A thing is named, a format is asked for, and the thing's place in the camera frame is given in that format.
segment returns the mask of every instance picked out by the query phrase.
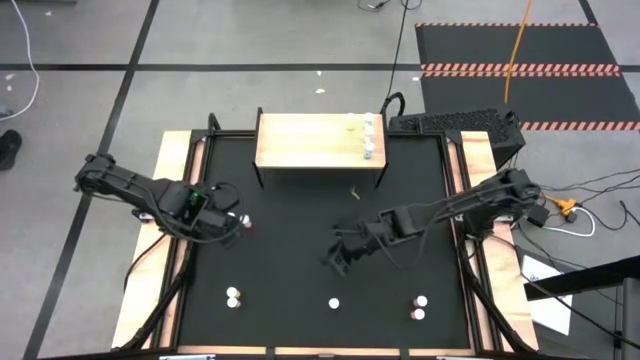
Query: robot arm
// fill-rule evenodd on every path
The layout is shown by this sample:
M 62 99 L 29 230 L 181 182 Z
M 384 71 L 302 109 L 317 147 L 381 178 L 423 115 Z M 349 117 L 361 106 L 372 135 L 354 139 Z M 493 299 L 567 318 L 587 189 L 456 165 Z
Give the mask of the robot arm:
M 524 170 L 499 172 L 472 189 L 432 204 L 398 206 L 378 213 L 373 222 L 359 222 L 355 228 L 334 228 L 338 241 L 329 249 L 325 262 L 341 276 L 354 260 L 383 247 L 424 241 L 429 226 L 462 215 L 467 233 L 484 238 L 493 231 L 493 222 L 507 216 L 522 217 L 536 203 L 540 188 Z
M 182 181 L 153 180 L 117 166 L 108 154 L 88 155 L 85 160 L 76 175 L 76 191 L 117 196 L 153 216 L 158 226 L 173 236 L 218 242 L 229 240 L 239 227 L 239 220 L 228 215 L 239 199 L 225 208 L 218 207 L 214 199 L 215 191 L 224 185 L 235 189 L 231 184 L 210 189 Z

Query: black table surface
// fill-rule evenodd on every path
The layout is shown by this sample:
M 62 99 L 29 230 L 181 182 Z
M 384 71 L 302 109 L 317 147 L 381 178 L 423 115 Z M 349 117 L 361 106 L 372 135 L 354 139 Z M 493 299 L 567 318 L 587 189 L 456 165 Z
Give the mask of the black table surface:
M 435 138 L 390 138 L 389 169 L 374 190 L 374 172 L 270 170 L 261 190 L 251 161 L 252 139 L 217 138 L 208 183 L 229 181 L 243 192 L 253 229 L 231 249 L 198 246 L 179 345 L 469 348 L 451 228 L 430 230 L 414 268 L 395 268 L 382 251 L 356 262 L 346 278 L 321 265 L 335 242 L 331 226 L 373 219 L 377 211 L 445 197 Z M 350 194 L 351 187 L 360 196 Z M 402 264 L 417 242 L 391 249 Z M 226 306 L 226 289 L 242 307 Z M 425 295 L 422 321 L 410 319 L 412 299 Z M 340 300 L 331 310 L 328 301 Z

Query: orange cable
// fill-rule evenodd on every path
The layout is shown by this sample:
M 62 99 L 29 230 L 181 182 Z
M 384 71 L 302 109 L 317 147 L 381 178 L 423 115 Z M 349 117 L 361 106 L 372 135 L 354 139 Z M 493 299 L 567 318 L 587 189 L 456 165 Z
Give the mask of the orange cable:
M 518 37 L 516 38 L 516 43 L 513 46 L 513 51 L 511 52 L 511 60 L 509 61 L 509 69 L 507 70 L 507 81 L 504 85 L 504 103 L 505 104 L 509 102 L 509 83 L 511 82 L 511 72 L 513 71 L 513 62 L 516 60 L 516 54 L 518 53 L 518 46 L 520 46 L 520 39 L 522 38 L 524 27 L 527 24 L 527 19 L 529 18 L 529 11 L 531 10 L 531 5 L 533 5 L 533 0 L 529 0 L 529 4 L 527 5 L 527 11 L 524 13 L 524 17 L 522 18 L 522 22 L 520 23 L 520 30 L 518 30 Z

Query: hazard tape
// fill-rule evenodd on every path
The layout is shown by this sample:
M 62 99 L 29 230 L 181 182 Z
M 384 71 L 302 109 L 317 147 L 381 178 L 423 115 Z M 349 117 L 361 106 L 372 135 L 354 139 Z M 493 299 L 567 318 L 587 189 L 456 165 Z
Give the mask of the hazard tape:
M 572 121 L 572 122 L 524 122 L 522 130 L 640 130 L 640 122 L 634 121 Z
M 426 71 L 509 71 L 509 64 L 431 63 L 420 65 Z M 513 64 L 513 71 L 528 72 L 618 72 L 615 64 Z
M 495 27 L 519 27 L 520 23 L 417 23 L 416 27 L 423 26 L 495 26 Z M 593 23 L 530 23 L 532 27 L 599 27 Z
M 425 71 L 426 77 L 506 77 L 506 71 Z M 511 77 L 619 77 L 619 72 L 514 71 Z

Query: black mat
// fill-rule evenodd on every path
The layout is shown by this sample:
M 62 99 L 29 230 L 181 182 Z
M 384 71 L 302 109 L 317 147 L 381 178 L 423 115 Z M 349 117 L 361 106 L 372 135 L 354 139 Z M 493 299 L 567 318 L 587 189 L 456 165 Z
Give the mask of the black mat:
M 503 105 L 505 78 L 425 77 L 428 112 Z M 623 77 L 512 78 L 509 107 L 522 122 L 629 122 L 640 112 Z
M 468 348 L 468 329 L 450 225 L 441 223 L 416 269 L 400 271 L 382 252 L 339 278 L 320 265 L 334 242 L 330 227 L 354 216 L 445 196 L 438 142 L 389 140 L 389 170 L 373 189 L 367 171 L 271 170 L 260 190 L 251 168 L 253 140 L 216 139 L 212 184 L 244 192 L 254 229 L 230 250 L 200 246 L 189 287 L 180 345 Z M 361 200 L 349 192 L 355 185 Z M 392 250 L 409 262 L 417 244 Z M 226 307 L 237 287 L 244 305 Z M 429 299 L 423 321 L 409 319 L 411 300 Z M 332 297 L 341 306 L 328 307 Z
M 421 26 L 416 32 L 422 64 L 507 64 L 518 26 Z M 616 60 L 598 27 L 527 26 L 516 63 L 616 64 Z

